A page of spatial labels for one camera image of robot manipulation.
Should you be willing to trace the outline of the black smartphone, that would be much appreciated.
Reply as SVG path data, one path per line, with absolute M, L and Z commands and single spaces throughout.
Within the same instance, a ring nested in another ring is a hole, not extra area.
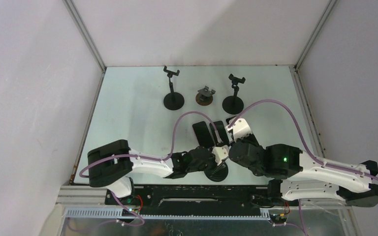
M 234 125 L 237 119 L 238 119 L 237 116 L 232 116 L 232 117 L 227 118 L 225 121 L 227 125 Z

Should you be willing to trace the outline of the small teal phone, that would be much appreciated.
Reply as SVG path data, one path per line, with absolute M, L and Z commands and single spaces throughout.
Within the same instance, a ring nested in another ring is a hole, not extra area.
M 215 127 L 217 128 L 217 131 L 218 131 L 218 135 L 220 137 L 220 142 L 218 141 L 218 138 L 217 138 L 217 135 L 216 135 L 216 130 L 214 129 L 214 126 L 210 123 L 209 124 L 209 127 L 211 129 L 211 132 L 212 132 L 212 137 L 213 137 L 213 140 L 214 140 L 214 143 L 215 144 L 223 144 L 223 145 L 229 145 L 230 144 L 230 141 L 229 141 L 229 138 L 228 138 L 228 134 L 227 134 L 227 131 L 225 129 L 225 125 L 223 123 L 223 121 L 214 121 L 214 125 Z

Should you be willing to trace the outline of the black phone pink case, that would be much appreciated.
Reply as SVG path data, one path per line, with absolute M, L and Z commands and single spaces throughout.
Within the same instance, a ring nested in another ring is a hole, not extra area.
M 212 148 L 215 143 L 211 136 L 210 130 L 205 121 L 197 122 L 192 125 L 199 146 Z

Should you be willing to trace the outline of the black round-base phone stand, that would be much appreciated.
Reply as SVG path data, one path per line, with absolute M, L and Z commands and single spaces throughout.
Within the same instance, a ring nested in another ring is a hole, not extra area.
M 238 78 L 235 77 L 233 74 L 228 76 L 229 80 L 231 81 L 233 88 L 233 95 L 226 97 L 222 102 L 222 108 L 225 112 L 231 115 L 239 114 L 244 109 L 244 102 L 238 96 L 239 91 L 239 84 L 244 84 L 246 81 L 245 77 Z

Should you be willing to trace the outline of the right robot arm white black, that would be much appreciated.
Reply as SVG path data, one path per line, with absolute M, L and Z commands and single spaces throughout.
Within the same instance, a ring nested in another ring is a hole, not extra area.
M 297 147 L 263 148 L 245 140 L 231 146 L 229 159 L 257 177 L 270 179 L 266 198 L 274 206 L 300 199 L 335 199 L 354 207 L 378 204 L 378 184 L 368 177 L 366 163 L 349 165 L 352 172 L 347 172 L 333 168 L 331 162 L 320 165 Z

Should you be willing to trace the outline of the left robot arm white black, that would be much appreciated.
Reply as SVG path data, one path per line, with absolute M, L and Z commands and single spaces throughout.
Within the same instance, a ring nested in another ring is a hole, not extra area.
M 88 165 L 80 176 L 88 178 L 90 187 L 106 187 L 124 205 L 132 204 L 136 198 L 129 174 L 178 179 L 193 172 L 213 172 L 221 165 L 217 156 L 205 147 L 175 152 L 170 157 L 149 157 L 132 150 L 127 140 L 117 140 L 92 149 L 87 158 Z

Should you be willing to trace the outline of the brown round phone stand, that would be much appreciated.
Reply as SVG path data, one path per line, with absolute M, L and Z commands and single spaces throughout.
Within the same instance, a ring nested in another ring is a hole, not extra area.
M 216 91 L 214 89 L 210 89 L 208 86 L 205 86 L 197 91 L 195 101 L 198 105 L 208 106 L 213 102 L 213 95 L 215 93 Z

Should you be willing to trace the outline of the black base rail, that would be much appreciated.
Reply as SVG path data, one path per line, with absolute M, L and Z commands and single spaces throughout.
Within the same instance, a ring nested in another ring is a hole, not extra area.
M 137 184 L 120 202 L 136 206 L 147 216 L 262 216 L 262 209 L 296 207 L 268 192 L 265 185 L 155 185 Z

